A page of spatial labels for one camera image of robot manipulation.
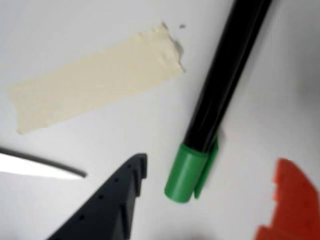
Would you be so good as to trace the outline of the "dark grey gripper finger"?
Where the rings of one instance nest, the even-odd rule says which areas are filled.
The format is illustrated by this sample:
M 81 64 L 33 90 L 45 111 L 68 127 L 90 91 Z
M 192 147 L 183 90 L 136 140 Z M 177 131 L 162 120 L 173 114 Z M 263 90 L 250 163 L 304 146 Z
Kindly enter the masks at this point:
M 49 239 L 130 239 L 147 163 L 145 153 L 133 155 Z

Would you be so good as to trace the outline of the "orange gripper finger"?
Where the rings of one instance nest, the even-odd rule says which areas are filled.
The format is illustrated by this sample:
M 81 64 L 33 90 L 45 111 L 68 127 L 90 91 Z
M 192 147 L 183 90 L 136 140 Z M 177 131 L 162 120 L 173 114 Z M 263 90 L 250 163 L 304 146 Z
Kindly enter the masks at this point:
M 318 240 L 320 238 L 319 193 L 291 160 L 280 158 L 273 182 L 276 201 L 270 225 L 260 225 L 256 240 Z

